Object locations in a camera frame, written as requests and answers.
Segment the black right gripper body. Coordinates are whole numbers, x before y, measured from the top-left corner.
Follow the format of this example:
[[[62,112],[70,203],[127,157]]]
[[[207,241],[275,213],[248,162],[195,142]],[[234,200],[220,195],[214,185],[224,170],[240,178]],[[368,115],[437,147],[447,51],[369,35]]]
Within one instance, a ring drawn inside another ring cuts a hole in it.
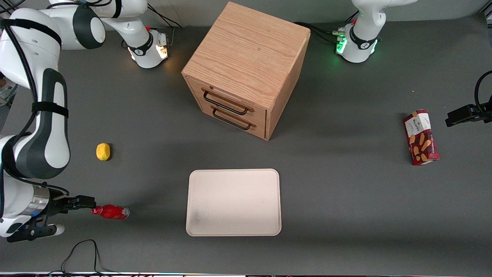
[[[57,214],[68,214],[72,207],[72,198],[64,197],[58,200],[50,199],[46,206],[46,216],[55,216]]]

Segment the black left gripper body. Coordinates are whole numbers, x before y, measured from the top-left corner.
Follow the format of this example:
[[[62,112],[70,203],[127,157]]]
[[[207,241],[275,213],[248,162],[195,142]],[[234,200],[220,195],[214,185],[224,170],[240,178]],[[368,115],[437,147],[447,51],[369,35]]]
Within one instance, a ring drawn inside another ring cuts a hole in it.
[[[483,121],[485,124],[492,122],[492,101],[481,103],[477,105],[477,116],[479,121]]]

